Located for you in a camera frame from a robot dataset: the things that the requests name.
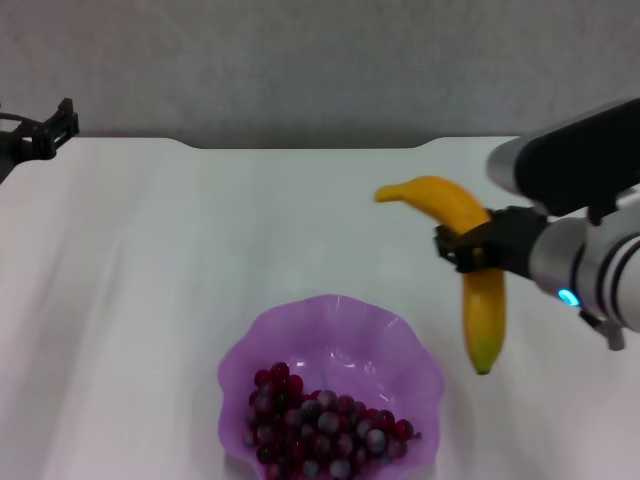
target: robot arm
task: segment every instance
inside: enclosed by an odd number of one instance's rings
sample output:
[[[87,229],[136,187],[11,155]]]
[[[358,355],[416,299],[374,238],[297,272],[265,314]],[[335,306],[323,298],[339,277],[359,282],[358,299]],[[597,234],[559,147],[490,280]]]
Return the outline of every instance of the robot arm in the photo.
[[[489,177],[532,208],[491,212],[462,235],[436,229],[440,255],[459,272],[497,267],[580,308],[613,350],[640,332],[640,99],[608,105],[496,148]],[[586,208],[584,217],[550,221]]]
[[[0,183],[16,165],[28,160],[50,160],[58,148],[79,133],[78,114],[65,98],[44,122],[0,112],[0,120],[19,122],[12,132],[0,132]]]

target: grape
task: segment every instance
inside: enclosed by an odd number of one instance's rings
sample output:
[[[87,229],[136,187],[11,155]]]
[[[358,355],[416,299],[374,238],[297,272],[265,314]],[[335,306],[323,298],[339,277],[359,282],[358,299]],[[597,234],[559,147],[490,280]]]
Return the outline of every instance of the grape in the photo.
[[[271,367],[271,375],[273,376],[273,378],[288,378],[289,365],[284,362],[274,363]]]
[[[373,422],[371,420],[369,420],[368,418],[361,420],[358,423],[358,426],[356,427],[356,432],[358,434],[358,437],[360,437],[362,440],[365,440],[367,438],[367,435],[369,434],[369,431],[372,428],[373,428]]]
[[[269,397],[273,397],[275,393],[276,393],[276,386],[273,384],[273,382],[265,383],[264,385],[261,385],[260,388],[258,389],[258,395],[263,394]]]
[[[389,410],[380,410],[376,415],[374,425],[385,433],[392,433],[396,425],[396,419]]]
[[[315,422],[321,413],[320,404],[315,400],[305,401],[300,407],[300,410],[302,411],[303,419],[310,422]]]
[[[273,380],[278,392],[289,393],[289,377],[278,377]]]
[[[258,370],[255,377],[253,377],[253,383],[256,387],[269,383],[271,381],[271,372],[269,370]]]
[[[328,435],[333,435],[340,428],[340,418],[332,412],[324,412],[318,418],[318,429]]]
[[[351,395],[340,395],[338,397],[338,413],[340,415],[349,415],[354,409],[355,402]]]
[[[289,393],[289,408],[300,408],[304,401],[302,393]]]
[[[271,425],[263,423],[262,425],[258,425],[256,435],[260,443],[269,443],[276,437],[276,431]]]
[[[360,447],[356,450],[354,455],[354,461],[359,470],[362,470],[369,460],[369,453],[365,447]]]
[[[326,460],[331,456],[331,442],[327,437],[318,433],[311,439],[311,450],[316,460]]]
[[[349,420],[347,420],[347,417],[340,417],[339,431],[348,432],[350,427],[351,427],[351,424],[349,423]]]
[[[341,433],[336,441],[336,452],[341,457],[348,457],[353,450],[353,440],[346,433]]]
[[[289,457],[297,465],[307,458],[307,443],[301,438],[294,438],[288,446]]]
[[[304,424],[300,429],[300,435],[302,436],[302,438],[308,438],[314,433],[315,431],[313,430],[313,427],[309,424]]]
[[[329,473],[333,478],[347,478],[351,475],[351,465],[344,458],[338,458],[329,465]]]
[[[411,440],[414,436],[413,425],[411,425],[411,422],[408,420],[398,420],[394,428],[394,433],[400,440],[405,442]]]
[[[323,410],[336,410],[338,396],[331,390],[323,390],[318,394],[318,403]]]
[[[399,460],[403,458],[407,454],[407,444],[402,440],[398,440],[397,438],[392,438],[389,440],[389,445],[387,445],[387,455],[392,460]]]
[[[285,411],[289,406],[289,395],[284,392],[278,393],[276,395],[275,404],[276,404],[276,410],[280,412]]]
[[[302,389],[304,388],[304,382],[300,375],[291,375],[289,377],[289,392],[291,393],[302,393]]]
[[[290,429],[297,429],[302,422],[302,416],[300,410],[287,410],[284,414],[284,426]]]
[[[367,449],[371,453],[382,453],[387,446],[387,438],[381,430],[373,429],[367,434]]]
[[[283,465],[272,463],[267,467],[267,480],[288,480],[289,472]]]
[[[258,415],[268,416],[275,413],[275,402],[273,401],[273,397],[267,395],[265,393],[261,393],[256,398],[254,408]]]
[[[277,449],[272,445],[260,445],[256,450],[256,458],[263,465],[273,463],[278,456]]]
[[[320,465],[315,460],[302,462],[302,474],[307,478],[314,478],[320,472]]]

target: metal cylinder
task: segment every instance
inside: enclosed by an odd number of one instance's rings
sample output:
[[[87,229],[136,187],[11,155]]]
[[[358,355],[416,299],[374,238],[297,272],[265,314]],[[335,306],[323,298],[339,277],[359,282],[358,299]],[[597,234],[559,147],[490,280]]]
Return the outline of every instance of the metal cylinder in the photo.
[[[578,218],[558,220],[542,232],[529,258],[531,278],[540,290],[553,296],[568,290],[578,296],[574,276],[585,235],[586,222]]]

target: blue led light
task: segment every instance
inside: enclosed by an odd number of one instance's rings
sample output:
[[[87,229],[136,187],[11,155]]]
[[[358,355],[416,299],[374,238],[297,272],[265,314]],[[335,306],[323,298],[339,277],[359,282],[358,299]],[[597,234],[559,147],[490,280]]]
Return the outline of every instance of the blue led light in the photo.
[[[560,297],[560,300],[562,300],[570,307],[577,307],[578,305],[580,305],[580,300],[578,300],[578,297],[576,297],[571,290],[567,290],[566,288],[558,291],[558,297]]]

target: red grape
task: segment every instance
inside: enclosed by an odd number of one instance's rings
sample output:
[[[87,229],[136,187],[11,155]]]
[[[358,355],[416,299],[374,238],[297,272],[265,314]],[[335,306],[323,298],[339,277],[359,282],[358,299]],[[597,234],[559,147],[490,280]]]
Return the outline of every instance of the red grape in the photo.
[[[338,397],[338,413],[340,415],[349,415],[354,408],[355,402],[351,395],[340,395]]]
[[[389,410],[380,410],[374,420],[375,427],[385,433],[392,433],[396,424],[396,419]]]
[[[253,377],[253,383],[256,387],[261,387],[271,381],[271,372],[269,370],[258,370],[255,377]]]
[[[394,428],[396,437],[406,442],[413,438],[413,425],[408,420],[398,420]]]
[[[271,375],[273,375],[273,378],[288,378],[289,365],[284,362],[274,363],[271,367]]]
[[[258,450],[256,451],[256,458],[263,465],[273,463],[276,460],[277,456],[277,449],[269,444],[260,445],[258,447]]]
[[[291,393],[302,393],[304,382],[300,375],[291,375],[289,377],[289,391]]]

